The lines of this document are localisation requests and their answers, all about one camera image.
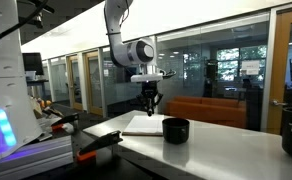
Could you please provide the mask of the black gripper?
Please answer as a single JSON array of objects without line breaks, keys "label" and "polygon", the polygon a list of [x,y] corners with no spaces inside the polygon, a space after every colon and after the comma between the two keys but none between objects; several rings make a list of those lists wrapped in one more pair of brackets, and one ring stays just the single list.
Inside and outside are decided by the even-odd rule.
[{"label": "black gripper", "polygon": [[163,95],[158,92],[157,81],[142,82],[142,91],[136,98],[147,110],[147,115],[154,114],[154,108],[158,105]]}]

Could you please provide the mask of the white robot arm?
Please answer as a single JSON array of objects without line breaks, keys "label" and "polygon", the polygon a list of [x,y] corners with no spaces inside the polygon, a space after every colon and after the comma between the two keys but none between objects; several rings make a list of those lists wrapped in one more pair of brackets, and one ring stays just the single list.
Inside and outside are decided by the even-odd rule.
[{"label": "white robot arm", "polygon": [[[27,17],[18,19],[16,0],[0,0],[0,65],[7,60],[12,65],[21,62],[21,45],[16,31],[28,24],[39,15],[42,10],[53,13],[54,9],[48,5],[49,0],[29,0],[36,9]],[[107,37],[110,45],[111,58],[118,67],[128,67],[131,65],[152,65],[157,58],[154,42],[148,38],[140,38],[136,41],[124,43],[121,37],[121,25],[126,20],[125,15],[129,14],[129,7],[133,0],[105,0],[104,19],[106,23]],[[154,114],[154,107],[158,105],[162,98],[155,88],[158,81],[170,78],[175,75],[175,71],[169,74],[150,74],[145,71],[143,74],[134,75],[131,80],[141,82],[145,86],[153,83],[152,91],[142,91],[137,99],[144,106],[147,114]],[[0,71],[0,77],[10,77],[11,73]]]}]

